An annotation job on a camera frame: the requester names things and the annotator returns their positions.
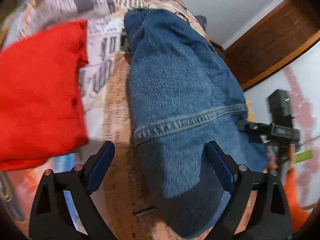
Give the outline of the person right hand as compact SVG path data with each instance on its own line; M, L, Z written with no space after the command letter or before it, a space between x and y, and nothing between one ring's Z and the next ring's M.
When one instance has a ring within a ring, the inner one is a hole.
M278 168L278 164L276 163L276 158L272 153L268 153L268 170L276 170ZM289 158L288 171L293 169L293 165L295 163L295 146L291 144L287 151L287 155Z

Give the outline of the orange sleeve forearm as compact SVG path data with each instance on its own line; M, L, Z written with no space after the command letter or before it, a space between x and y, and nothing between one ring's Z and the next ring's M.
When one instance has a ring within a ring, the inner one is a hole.
M298 204L296 172L294 168L289 170L287 173L284 191L289 205L292 220L292 231L293 233L297 233L303 227L310 215Z

